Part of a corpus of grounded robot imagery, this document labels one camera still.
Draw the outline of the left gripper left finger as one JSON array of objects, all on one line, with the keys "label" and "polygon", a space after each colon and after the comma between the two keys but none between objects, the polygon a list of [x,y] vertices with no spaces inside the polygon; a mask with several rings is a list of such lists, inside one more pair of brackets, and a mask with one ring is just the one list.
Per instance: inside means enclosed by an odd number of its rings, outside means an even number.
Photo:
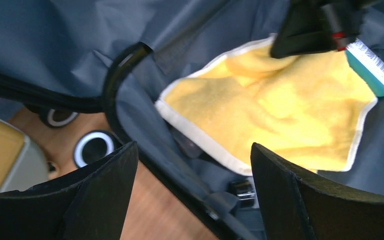
[{"label": "left gripper left finger", "polygon": [[0,240],[118,240],[138,161],[129,142],[61,177],[0,193]]}]

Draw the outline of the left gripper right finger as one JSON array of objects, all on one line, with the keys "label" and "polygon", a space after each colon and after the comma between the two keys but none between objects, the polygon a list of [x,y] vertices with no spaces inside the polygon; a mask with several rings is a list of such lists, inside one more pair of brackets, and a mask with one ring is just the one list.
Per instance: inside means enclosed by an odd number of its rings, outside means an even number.
[{"label": "left gripper right finger", "polygon": [[259,143],[250,153],[269,240],[384,240],[384,195],[296,165]]}]

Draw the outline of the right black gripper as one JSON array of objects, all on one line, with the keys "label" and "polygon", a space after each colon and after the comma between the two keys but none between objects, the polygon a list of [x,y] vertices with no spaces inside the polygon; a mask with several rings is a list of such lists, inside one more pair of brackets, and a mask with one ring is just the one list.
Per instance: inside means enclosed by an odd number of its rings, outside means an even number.
[{"label": "right black gripper", "polygon": [[378,0],[293,0],[273,42],[275,59],[337,51],[355,41]]}]

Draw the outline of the round pastel drawer cabinet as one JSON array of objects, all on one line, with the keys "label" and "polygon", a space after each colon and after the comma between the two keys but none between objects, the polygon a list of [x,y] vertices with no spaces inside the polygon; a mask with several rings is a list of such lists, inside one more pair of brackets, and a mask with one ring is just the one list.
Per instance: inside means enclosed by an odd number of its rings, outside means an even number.
[{"label": "round pastel drawer cabinet", "polygon": [[0,119],[0,193],[49,181],[44,151],[23,131]]}]

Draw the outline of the yellow towel white trim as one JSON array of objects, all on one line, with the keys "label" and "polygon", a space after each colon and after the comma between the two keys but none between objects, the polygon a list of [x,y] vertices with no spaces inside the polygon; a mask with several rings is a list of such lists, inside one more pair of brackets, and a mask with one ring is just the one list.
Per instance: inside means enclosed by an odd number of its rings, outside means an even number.
[{"label": "yellow towel white trim", "polygon": [[349,171],[377,97],[345,53],[276,59],[274,36],[225,52],[175,80],[155,108],[227,169],[251,176],[258,143],[310,171]]}]

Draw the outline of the pink and teal kids suitcase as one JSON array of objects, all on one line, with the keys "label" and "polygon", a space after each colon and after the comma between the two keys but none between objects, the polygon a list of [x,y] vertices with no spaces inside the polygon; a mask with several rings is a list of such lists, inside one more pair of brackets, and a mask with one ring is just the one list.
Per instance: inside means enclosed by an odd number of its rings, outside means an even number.
[{"label": "pink and teal kids suitcase", "polygon": [[[268,240],[261,213],[233,214],[221,177],[187,163],[152,101],[212,57],[279,31],[292,0],[0,0],[0,98],[104,113],[122,146],[222,240]],[[384,1],[357,35],[384,61]],[[340,184],[384,196],[384,99],[368,114],[357,169]]]}]

